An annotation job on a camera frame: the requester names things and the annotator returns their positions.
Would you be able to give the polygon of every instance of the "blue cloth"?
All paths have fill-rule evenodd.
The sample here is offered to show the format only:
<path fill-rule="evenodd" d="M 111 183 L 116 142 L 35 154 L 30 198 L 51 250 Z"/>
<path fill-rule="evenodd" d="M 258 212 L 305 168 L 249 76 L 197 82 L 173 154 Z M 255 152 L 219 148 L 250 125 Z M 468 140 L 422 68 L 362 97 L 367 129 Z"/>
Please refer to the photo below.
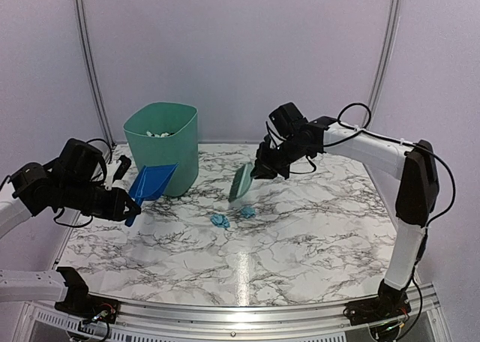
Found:
<path fill-rule="evenodd" d="M 210 221 L 217 227 L 229 228 L 230 222 L 228 221 L 227 216 L 223 214 L 215 213 L 210 217 Z"/>
<path fill-rule="evenodd" d="M 245 218 L 252 218 L 257 215 L 255 212 L 255 208 L 251 208 L 250 206 L 246 205 L 244 208 L 240 210 L 240 213 Z"/>

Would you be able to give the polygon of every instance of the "bin rim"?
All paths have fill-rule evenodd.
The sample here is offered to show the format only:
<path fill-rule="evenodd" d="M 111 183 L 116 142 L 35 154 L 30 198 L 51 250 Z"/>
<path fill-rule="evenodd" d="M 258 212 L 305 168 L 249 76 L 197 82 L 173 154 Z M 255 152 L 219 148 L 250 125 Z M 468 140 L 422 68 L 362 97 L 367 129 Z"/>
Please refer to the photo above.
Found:
<path fill-rule="evenodd" d="M 179 130 L 177 130 L 177 131 L 176 131 L 174 134 L 172 134 L 171 136 L 165 136 L 165 137 L 162 137 L 162 138 L 174 137 L 176 134 L 178 134 L 178 133 L 181 132 L 184 128 L 186 128 L 186 127 L 190 124 L 190 122 L 192 122 L 192 121 L 195 119 L 195 117 L 197 117 L 197 115 L 198 115 L 198 109 L 197 109 L 195 106 L 191 106 L 190 104 L 177 103 L 177 102 L 167 102 L 167 101 L 152 102 L 152 103 L 149 103 L 149 104 L 147 104 L 146 106 L 140 108 L 140 109 L 139 109 L 138 111 L 136 111 L 133 115 L 131 115 L 131 116 L 128 118 L 128 120 L 125 121 L 125 123 L 123 124 L 123 131 L 124 131 L 125 133 L 134 134 L 134 135 L 140 136 L 140 137 L 158 138 L 158 137 L 155 137 L 155 136 L 148 136 L 148 135 L 146 135 L 146 134 L 141 134 L 141 133 L 137 133 L 137 132 L 132 132 L 131 130 L 127 130 L 127 129 L 125 128 L 125 125 L 128 123 L 128 121 L 130 121 L 130 119 L 131 119 L 133 116 L 135 116 L 138 112 L 140 112 L 140 111 L 143 110 L 144 108 L 146 108 L 146 107 L 148 107 L 148 106 L 151 106 L 152 104 L 177 104 L 177 105 L 180 105 L 180 106 L 190 107 L 190 108 L 192 108 L 192 109 L 195 110 L 195 113 L 192 115 L 192 118 L 190 118 L 190 119 L 188 120 L 188 122 L 183 125 L 182 128 L 180 128 Z"/>

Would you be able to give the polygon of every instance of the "white wall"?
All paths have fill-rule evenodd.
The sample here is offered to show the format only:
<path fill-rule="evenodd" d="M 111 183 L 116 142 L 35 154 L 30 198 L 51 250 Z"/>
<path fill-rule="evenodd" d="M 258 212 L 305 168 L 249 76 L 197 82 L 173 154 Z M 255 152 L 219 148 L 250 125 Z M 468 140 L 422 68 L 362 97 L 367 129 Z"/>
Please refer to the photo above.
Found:
<path fill-rule="evenodd" d="M 70 137 L 100 137 L 73 0 L 0 0 L 0 178 L 56 157 Z M 64 227 L 48 211 L 0 241 L 0 269 L 50 267 Z M 0 306 L 10 341 L 17 305 Z"/>
<path fill-rule="evenodd" d="M 477 341 L 480 322 L 480 0 L 403 0 L 376 132 L 433 143 L 454 172 L 453 210 L 432 223 L 423 281 L 433 281 L 454 341 Z M 450 199 L 439 166 L 436 212 Z M 376 173 L 387 200 L 395 184 Z"/>
<path fill-rule="evenodd" d="M 85 0 L 113 135 L 154 101 L 198 107 L 203 141 L 261 140 L 288 101 L 336 116 L 368 99 L 389 2 Z"/>

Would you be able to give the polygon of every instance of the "trash can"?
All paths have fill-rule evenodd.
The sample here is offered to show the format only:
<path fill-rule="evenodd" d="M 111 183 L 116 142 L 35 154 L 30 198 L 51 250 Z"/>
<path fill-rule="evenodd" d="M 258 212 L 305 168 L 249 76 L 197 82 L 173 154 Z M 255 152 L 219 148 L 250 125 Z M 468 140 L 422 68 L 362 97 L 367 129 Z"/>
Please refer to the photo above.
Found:
<path fill-rule="evenodd" d="M 198 176 L 197 109 L 180 103 L 157 102 L 143 107 L 124 124 L 136 168 L 178 164 L 164 194 L 178 197 Z M 158 137 L 147 134 L 169 136 Z"/>

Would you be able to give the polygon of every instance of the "marble countertop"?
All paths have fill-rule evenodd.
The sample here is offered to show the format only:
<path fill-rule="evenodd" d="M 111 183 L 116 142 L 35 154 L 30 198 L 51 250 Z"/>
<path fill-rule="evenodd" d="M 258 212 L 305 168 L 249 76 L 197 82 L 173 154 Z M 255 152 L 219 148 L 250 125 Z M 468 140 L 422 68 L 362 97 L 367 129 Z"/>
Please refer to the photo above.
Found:
<path fill-rule="evenodd" d="M 365 168 L 320 155 L 315 173 L 254 181 L 227 202 L 232 178 L 256 145 L 200 145 L 199 176 L 180 198 L 144 202 L 131 228 L 95 219 L 70 235 L 60 266 L 73 266 L 92 292 L 184 305 L 301 305 L 377 292 L 395 229 Z M 127 145 L 114 158 L 131 156 Z M 311 170 L 306 161 L 292 170 Z M 129 188 L 132 167 L 119 187 Z M 225 214 L 229 229 L 210 221 Z"/>

